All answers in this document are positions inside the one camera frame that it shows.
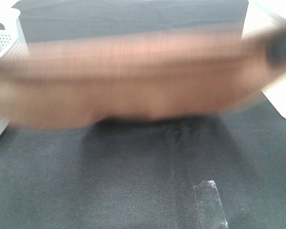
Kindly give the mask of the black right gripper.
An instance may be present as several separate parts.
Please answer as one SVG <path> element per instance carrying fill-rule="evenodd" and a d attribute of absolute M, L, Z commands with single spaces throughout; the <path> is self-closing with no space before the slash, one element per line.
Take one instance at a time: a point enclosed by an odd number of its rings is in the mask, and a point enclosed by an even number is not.
<path fill-rule="evenodd" d="M 266 69 L 286 72 L 286 27 L 270 31 L 266 40 Z"/>

